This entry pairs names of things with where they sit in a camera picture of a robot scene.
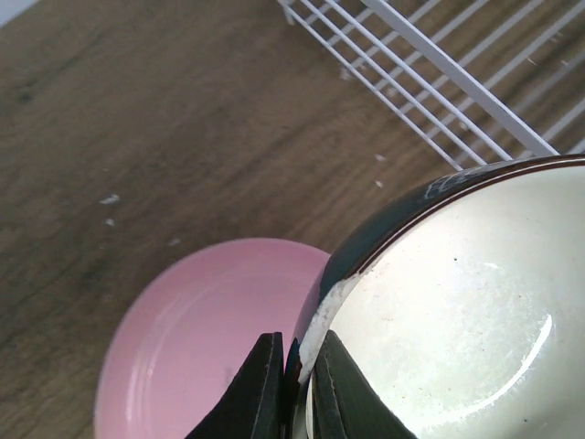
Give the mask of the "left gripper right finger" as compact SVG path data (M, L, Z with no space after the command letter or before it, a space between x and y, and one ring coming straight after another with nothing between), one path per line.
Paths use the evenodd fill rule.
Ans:
M373 391L333 330L326 333L312 384L315 438L416 437Z

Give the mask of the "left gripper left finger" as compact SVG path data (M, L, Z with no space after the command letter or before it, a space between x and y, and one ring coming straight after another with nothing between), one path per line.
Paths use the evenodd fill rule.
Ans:
M259 336L215 407L187 439L277 439L282 434L282 334Z

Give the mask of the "teal white bowl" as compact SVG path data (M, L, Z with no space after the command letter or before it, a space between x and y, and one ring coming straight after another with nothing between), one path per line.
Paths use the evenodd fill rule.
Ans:
M415 438L581 438L583 156L441 177L356 229L297 320L289 438L315 438L312 376L329 330Z

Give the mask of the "white wire dish rack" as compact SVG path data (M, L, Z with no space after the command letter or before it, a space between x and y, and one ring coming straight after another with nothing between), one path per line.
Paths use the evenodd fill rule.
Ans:
M455 169L584 150L581 1L284 1Z

